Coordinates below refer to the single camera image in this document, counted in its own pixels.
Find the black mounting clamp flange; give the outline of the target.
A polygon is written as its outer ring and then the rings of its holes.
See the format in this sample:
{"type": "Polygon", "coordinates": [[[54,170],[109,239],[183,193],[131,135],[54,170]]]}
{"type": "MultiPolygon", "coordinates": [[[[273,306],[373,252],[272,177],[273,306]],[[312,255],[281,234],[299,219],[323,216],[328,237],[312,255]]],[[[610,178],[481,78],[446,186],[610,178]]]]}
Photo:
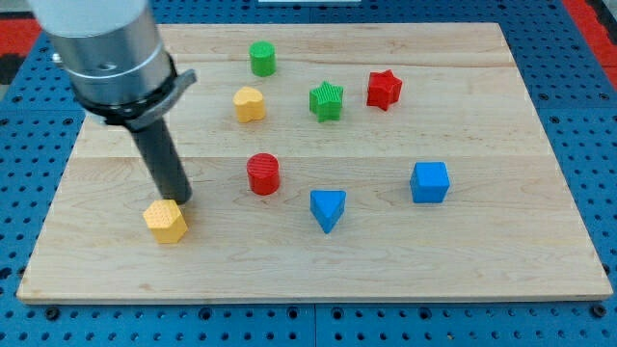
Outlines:
{"type": "Polygon", "coordinates": [[[141,131],[157,120],[162,120],[163,116],[176,105],[182,94],[197,82],[194,69],[178,74],[172,56],[167,54],[167,57],[172,68],[170,76],[160,87],[136,101],[119,105],[95,103],[73,87],[76,100],[87,111],[103,117],[107,125],[119,125],[129,131],[141,131]]]}

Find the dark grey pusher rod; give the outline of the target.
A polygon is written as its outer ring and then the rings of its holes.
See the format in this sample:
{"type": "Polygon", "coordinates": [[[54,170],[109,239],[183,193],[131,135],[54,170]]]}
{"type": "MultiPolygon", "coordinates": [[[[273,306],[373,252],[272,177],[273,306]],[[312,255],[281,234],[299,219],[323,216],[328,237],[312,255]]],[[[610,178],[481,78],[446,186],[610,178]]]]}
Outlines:
{"type": "Polygon", "coordinates": [[[177,204],[186,203],[192,197],[192,187],[165,121],[130,126],[129,132],[160,196],[177,204]]]}

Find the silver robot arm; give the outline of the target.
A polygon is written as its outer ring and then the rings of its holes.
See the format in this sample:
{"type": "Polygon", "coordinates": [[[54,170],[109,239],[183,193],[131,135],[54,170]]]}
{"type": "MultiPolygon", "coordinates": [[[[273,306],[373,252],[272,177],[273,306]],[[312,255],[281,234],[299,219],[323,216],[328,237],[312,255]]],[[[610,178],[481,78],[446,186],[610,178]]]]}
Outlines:
{"type": "Polygon", "coordinates": [[[147,0],[29,0],[77,101],[122,126],[166,200],[192,197],[165,115],[197,81],[177,71],[147,0]]]}

